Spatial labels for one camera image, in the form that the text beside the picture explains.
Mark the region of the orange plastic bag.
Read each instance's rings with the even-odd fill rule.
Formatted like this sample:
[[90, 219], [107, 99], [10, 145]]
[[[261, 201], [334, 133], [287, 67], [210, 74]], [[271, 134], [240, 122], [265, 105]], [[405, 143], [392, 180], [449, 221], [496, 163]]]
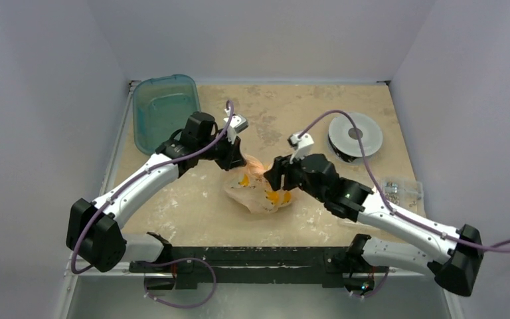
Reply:
[[274, 191], [264, 177], [272, 164], [264, 164], [254, 156], [244, 155], [246, 165], [224, 174], [222, 189], [251, 214], [273, 214], [294, 202], [292, 191]]

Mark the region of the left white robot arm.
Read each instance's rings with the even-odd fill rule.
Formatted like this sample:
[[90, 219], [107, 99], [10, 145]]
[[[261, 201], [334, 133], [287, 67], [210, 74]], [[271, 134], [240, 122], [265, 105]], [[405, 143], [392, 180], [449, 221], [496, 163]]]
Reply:
[[107, 193], [87, 201], [79, 199], [70, 209], [66, 246], [72, 250], [72, 273], [82, 258], [100, 272], [120, 262], [146, 263], [156, 272], [171, 265], [169, 242], [160, 235], [123, 235], [130, 217], [153, 195], [178, 180], [199, 161], [214, 161], [229, 171], [246, 164], [240, 153], [239, 133], [248, 120], [227, 112], [222, 128], [210, 114], [194, 112], [184, 128], [174, 131], [151, 157], [125, 181]]

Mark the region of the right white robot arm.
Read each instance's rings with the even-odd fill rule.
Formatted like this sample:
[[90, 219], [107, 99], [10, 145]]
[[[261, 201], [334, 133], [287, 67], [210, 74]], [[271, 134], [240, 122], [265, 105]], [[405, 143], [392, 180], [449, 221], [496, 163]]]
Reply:
[[458, 296], [471, 296], [483, 260], [481, 236], [475, 227], [457, 229], [384, 203], [379, 191], [341, 177], [323, 154], [294, 161], [278, 156], [264, 178], [274, 191], [298, 188], [336, 217], [399, 238], [394, 243], [356, 235], [345, 256], [338, 259], [349, 272], [400, 268], [432, 277], [438, 286]]

